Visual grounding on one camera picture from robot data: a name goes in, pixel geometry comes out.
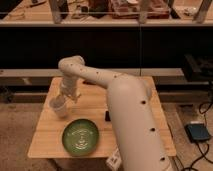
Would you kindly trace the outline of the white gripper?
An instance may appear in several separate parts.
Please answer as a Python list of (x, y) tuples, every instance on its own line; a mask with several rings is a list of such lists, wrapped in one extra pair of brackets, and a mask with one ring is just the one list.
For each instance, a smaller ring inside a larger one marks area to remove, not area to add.
[[(60, 83), (60, 91), (66, 96), (70, 96), (74, 103), (77, 103), (81, 96), (81, 93), (77, 93), (77, 80), (78, 78), (76, 76), (64, 75)], [(51, 107), (61, 107), (64, 103), (64, 96), (58, 95), (50, 100), (49, 105)]]

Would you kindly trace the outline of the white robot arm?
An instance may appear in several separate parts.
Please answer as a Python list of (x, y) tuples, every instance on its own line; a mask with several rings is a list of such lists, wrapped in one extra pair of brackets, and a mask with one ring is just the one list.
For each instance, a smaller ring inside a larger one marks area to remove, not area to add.
[(80, 56), (59, 61), (59, 95), (49, 103), (60, 117), (66, 100), (77, 100), (77, 80), (83, 78), (106, 89), (106, 102), (124, 171), (173, 171), (150, 105), (146, 81), (125, 73), (87, 67)]

